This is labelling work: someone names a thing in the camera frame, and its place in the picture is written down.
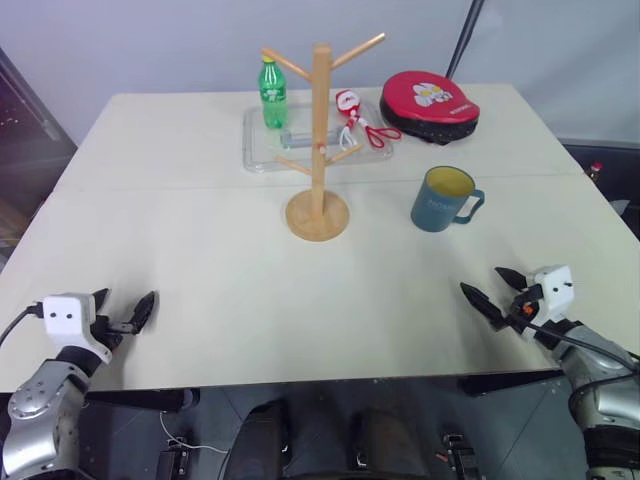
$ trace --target wooden mug tree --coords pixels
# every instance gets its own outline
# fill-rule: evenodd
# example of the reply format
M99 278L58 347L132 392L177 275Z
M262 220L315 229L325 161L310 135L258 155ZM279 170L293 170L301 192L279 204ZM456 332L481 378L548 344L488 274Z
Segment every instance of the wooden mug tree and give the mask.
M331 47L327 44L317 44L313 47L311 73L270 48L262 49L264 55L273 58L283 67L288 68L311 83L311 170L284 157L276 157L277 161L288 167L311 176L311 190L305 190L294 196L289 201L286 209L289 228L293 233L305 240L314 242L329 240L339 235L349 223L349 208L347 204L335 193L325 190L325 168L362 148L362 145L356 145L327 159L326 142L329 124L331 70L344 65L349 60L377 45L384 40L384 37L384 33L381 33L333 61L331 60Z

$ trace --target mug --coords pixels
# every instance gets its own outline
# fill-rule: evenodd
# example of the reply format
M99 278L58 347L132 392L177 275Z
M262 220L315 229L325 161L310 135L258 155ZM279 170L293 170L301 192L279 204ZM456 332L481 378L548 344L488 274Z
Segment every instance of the mug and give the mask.
M469 197L476 197L478 201L469 215L457 216ZM441 232L451 222L469 223L483 203L484 192L476 190L476 184L467 172L455 167L433 167L424 176L411 209L411 220L422 230Z

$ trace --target mug tree base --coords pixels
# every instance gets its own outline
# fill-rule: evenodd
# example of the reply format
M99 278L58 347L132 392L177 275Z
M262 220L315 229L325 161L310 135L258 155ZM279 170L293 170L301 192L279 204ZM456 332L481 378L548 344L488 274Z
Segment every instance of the mug tree base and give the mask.
M300 192L287 204L287 224L298 237L310 242L324 242L337 237L349 223L349 208L338 195L324 192L322 217L311 216L311 190Z

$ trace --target wall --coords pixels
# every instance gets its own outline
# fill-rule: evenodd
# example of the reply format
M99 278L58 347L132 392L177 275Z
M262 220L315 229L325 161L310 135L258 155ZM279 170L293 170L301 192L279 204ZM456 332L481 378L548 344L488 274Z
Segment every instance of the wall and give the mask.
M309 67L314 42L340 54L384 31L375 51L335 72L334 86L379 85L406 69L444 74L469 4L3 0L0 47L79 143L118 92L255 89L262 45ZM290 88L305 86L288 78Z
M454 79L513 83L558 137L639 144L639 22L638 0L486 0Z

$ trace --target mug handle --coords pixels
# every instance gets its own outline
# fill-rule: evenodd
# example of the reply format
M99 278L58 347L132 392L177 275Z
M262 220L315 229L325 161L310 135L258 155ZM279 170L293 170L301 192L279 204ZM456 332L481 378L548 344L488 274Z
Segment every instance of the mug handle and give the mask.
M484 192L482 190L474 190L473 193L469 195L469 197L476 197L478 201L471 209L471 212L469 212L469 215L467 215L466 217L458 217L458 216L453 217L453 221L455 223L462 223L462 224L469 223L473 218L473 216L478 211L478 209L484 204Z

